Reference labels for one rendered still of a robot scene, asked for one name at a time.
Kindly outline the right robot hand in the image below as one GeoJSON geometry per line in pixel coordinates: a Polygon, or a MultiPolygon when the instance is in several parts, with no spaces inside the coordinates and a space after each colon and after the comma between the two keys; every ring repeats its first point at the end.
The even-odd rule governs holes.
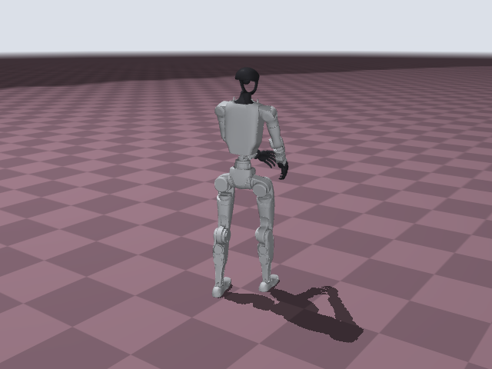
{"type": "Polygon", "coordinates": [[[283,180],[283,179],[285,179],[287,172],[288,172],[288,162],[286,161],[285,166],[282,163],[278,162],[278,167],[281,168],[281,174],[282,174],[282,175],[280,175],[281,178],[279,178],[279,179],[283,180]]]}

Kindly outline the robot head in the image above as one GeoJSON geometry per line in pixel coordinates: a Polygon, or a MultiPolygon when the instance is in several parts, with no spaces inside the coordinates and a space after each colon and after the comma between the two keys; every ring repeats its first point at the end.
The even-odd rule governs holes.
{"type": "Polygon", "coordinates": [[[235,75],[235,79],[239,80],[242,91],[239,99],[234,102],[236,104],[243,105],[253,104],[254,102],[251,100],[251,95],[253,95],[257,90],[259,74],[253,68],[245,67],[238,70],[235,75]],[[244,84],[247,85],[250,81],[254,81],[255,86],[253,91],[248,92],[245,90],[244,84]]]}

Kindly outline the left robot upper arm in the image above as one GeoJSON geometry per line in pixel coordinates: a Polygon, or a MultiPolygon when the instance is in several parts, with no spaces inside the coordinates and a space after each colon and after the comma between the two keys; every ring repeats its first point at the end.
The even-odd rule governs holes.
{"type": "MultiPolygon", "coordinates": [[[[214,112],[218,117],[219,128],[221,132],[221,137],[225,141],[225,117],[224,110],[228,101],[222,101],[219,105],[216,106],[214,112]]],[[[225,141],[226,142],[226,141],[225,141]]]]}

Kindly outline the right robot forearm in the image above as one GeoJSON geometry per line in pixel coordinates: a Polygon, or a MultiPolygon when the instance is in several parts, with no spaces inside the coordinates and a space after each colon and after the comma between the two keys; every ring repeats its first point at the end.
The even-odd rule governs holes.
{"type": "Polygon", "coordinates": [[[282,137],[281,137],[281,142],[282,142],[283,146],[281,148],[276,148],[276,149],[273,148],[273,150],[274,150],[276,164],[278,164],[278,162],[280,162],[285,166],[287,159],[285,156],[285,148],[284,148],[284,142],[283,142],[282,137]]]}

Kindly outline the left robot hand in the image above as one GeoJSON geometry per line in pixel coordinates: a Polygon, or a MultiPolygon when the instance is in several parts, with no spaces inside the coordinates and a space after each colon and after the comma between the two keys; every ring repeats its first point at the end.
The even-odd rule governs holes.
{"type": "Polygon", "coordinates": [[[258,150],[257,153],[258,154],[256,155],[256,157],[254,159],[257,159],[258,158],[258,160],[263,161],[264,163],[268,164],[270,166],[270,168],[272,168],[271,165],[270,165],[270,163],[272,163],[273,166],[275,166],[275,164],[274,164],[273,161],[276,162],[276,160],[274,159],[275,158],[275,155],[274,155],[274,152],[273,151],[260,151],[260,150],[258,150]],[[270,154],[270,153],[272,153],[272,154],[270,154]]]}

